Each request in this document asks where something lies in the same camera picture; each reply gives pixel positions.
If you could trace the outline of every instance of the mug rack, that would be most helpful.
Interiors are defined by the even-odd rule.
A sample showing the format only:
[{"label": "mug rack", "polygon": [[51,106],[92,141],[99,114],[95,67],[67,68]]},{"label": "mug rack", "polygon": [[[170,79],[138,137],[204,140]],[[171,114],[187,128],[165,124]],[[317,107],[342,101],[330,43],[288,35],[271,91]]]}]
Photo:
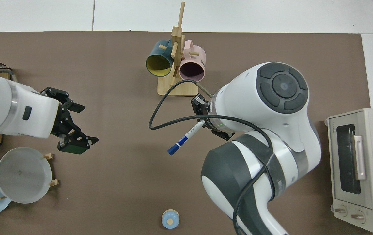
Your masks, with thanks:
[{"label": "mug rack", "polygon": [[[182,32],[182,19],[185,9],[185,2],[180,5],[178,26],[172,28],[172,53],[173,65],[167,76],[158,76],[158,94],[165,95],[166,92],[176,83],[182,80],[179,76],[179,65],[182,59],[183,47],[185,45],[185,35]],[[198,93],[198,87],[191,82],[184,82],[178,85],[170,92],[170,96],[195,96]]]}]

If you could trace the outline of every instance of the oven knob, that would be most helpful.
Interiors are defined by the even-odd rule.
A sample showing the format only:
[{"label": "oven knob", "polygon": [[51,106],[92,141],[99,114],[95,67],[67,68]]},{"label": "oven knob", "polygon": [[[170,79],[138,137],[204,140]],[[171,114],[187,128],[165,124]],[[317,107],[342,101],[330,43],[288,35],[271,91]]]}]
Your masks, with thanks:
[{"label": "oven knob", "polygon": [[335,212],[340,213],[343,217],[347,216],[347,210],[346,207],[343,205],[340,205],[339,208],[334,209]]},{"label": "oven knob", "polygon": [[351,217],[355,220],[358,220],[362,224],[366,222],[365,214],[360,210],[357,212],[357,214],[351,215]]}]

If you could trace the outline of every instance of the blue mug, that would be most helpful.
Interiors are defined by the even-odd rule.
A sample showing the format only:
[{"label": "blue mug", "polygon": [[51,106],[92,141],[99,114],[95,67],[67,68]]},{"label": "blue mug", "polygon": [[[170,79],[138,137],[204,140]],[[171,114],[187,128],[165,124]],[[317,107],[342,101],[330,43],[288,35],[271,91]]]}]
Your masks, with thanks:
[{"label": "blue mug", "polygon": [[172,39],[158,41],[146,59],[147,70],[155,76],[166,76],[170,73],[173,64]]}]

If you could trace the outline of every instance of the wooden base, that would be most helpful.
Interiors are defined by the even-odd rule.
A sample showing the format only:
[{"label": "wooden base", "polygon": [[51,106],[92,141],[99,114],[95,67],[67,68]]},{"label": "wooden base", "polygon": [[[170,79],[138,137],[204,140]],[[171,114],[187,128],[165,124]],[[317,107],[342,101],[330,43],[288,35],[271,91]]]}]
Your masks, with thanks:
[{"label": "wooden base", "polygon": [[47,160],[50,160],[50,159],[53,159],[53,156],[54,156],[54,154],[48,153],[48,154],[44,155],[43,158],[47,159]]},{"label": "wooden base", "polygon": [[58,180],[52,180],[50,183],[49,183],[49,186],[55,186],[55,185],[58,185]]},{"label": "wooden base", "polygon": [[[179,82],[180,78],[173,79],[175,69],[172,67],[170,73],[167,76],[158,77],[158,94],[164,95],[176,82]],[[170,96],[195,96],[198,94],[198,87],[192,82],[185,82],[178,85],[173,91],[170,92]]]}]

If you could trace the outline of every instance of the mug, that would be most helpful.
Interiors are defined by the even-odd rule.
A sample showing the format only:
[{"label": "mug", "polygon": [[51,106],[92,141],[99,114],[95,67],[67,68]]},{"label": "mug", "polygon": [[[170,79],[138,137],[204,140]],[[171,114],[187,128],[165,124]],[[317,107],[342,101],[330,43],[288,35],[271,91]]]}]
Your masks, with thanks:
[{"label": "mug", "polygon": [[194,46],[191,40],[185,42],[184,59],[179,65],[179,75],[182,79],[201,81],[205,76],[205,51],[200,46]]},{"label": "mug", "polygon": [[173,64],[172,39],[158,41],[146,59],[147,70],[155,76],[166,76],[170,73]]}]

